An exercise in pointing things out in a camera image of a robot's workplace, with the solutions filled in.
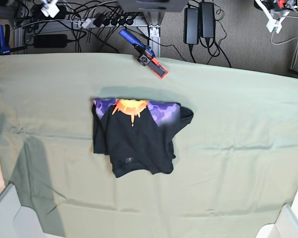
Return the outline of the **dark navy T-shirt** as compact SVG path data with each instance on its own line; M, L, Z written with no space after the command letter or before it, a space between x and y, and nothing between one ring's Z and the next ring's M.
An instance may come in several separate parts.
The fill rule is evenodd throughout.
M191 123L191 109L173 102L96 98L93 152L109 156L116 178L137 170L173 171L173 138Z

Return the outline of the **black power adapter two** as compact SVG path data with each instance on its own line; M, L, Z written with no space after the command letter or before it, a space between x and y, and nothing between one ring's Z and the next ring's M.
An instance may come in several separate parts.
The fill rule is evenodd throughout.
M200 3L201 37L213 39L215 37L215 11L211 2Z

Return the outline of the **black power adapter one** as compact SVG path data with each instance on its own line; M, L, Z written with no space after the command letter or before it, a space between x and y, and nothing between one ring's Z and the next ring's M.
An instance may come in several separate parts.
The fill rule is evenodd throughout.
M184 43L198 44L199 35L199 11L196 8L184 9Z

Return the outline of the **white power strip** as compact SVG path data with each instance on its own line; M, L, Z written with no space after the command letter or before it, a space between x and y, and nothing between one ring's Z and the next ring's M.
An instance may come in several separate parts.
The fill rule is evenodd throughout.
M134 25L138 15L123 15L123 16L106 16L99 14L95 18L87 18L85 20L74 21L74 26L78 29L94 29L102 27L120 27L120 26L132 26Z

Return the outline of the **blue orange bar clamp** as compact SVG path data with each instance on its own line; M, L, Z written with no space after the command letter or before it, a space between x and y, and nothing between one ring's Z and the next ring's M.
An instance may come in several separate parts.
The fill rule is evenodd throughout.
M168 75L168 71L155 58L154 51L150 46L145 46L138 38L129 33L126 29L122 29L119 35L128 41L135 50L140 54L137 61L151 69L151 71L160 79L164 79Z

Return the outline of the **light green table cloth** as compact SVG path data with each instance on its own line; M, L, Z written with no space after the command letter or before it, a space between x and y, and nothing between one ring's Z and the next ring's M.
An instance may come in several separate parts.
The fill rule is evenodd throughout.
M67 238L253 238L298 190L298 79L133 56L0 57L0 163L44 232ZM177 102L194 117L169 175L112 173L94 98Z

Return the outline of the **white bin lower right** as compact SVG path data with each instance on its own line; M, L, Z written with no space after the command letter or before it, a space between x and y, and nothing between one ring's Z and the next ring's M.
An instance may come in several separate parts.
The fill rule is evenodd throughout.
M277 220L260 228L256 238L298 238L298 219L291 207L282 207Z

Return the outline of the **white bin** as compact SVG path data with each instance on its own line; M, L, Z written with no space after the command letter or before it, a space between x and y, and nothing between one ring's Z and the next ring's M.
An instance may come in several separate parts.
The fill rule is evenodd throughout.
M44 238L36 212L22 206L13 184L0 194L0 238Z
M260 228L256 238L298 238L298 219L291 207L282 207L277 220Z

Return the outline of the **black power brick left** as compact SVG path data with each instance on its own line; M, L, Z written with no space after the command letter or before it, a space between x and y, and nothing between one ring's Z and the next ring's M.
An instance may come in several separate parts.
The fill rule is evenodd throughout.
M54 35L36 35L33 39L33 47L43 48L65 48L68 44L68 38L65 34Z

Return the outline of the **blue clamp at left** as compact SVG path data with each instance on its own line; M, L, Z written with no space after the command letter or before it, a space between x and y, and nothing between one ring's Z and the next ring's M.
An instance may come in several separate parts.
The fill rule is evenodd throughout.
M11 53L26 50L27 46L11 48L10 41L10 25L0 25L0 56L10 55Z

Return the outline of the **white bin lower left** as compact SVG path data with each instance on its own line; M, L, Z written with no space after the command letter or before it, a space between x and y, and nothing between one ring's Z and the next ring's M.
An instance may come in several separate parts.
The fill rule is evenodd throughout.
M13 184L0 194L0 238L44 238L36 212L22 206Z

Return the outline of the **aluminium frame post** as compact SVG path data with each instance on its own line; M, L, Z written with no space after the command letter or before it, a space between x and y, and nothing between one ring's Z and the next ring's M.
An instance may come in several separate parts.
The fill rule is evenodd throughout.
M157 58L161 57L161 24L164 12L144 12L147 23L147 32L144 28L140 30L149 37L149 46L154 51Z

